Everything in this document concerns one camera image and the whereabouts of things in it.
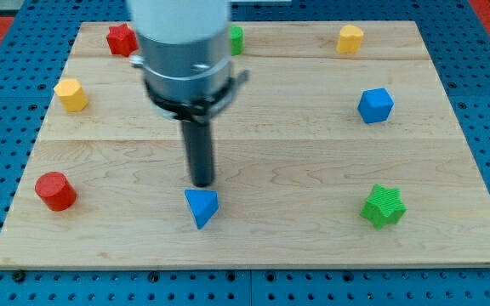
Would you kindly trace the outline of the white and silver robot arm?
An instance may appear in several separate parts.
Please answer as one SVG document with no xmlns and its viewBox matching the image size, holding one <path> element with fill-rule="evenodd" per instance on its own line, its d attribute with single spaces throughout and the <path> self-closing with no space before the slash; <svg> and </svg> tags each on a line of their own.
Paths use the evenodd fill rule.
<svg viewBox="0 0 490 306">
<path fill-rule="evenodd" d="M 128 0 L 140 54 L 130 63 L 164 117 L 206 125 L 249 77 L 233 74 L 227 0 Z"/>
</svg>

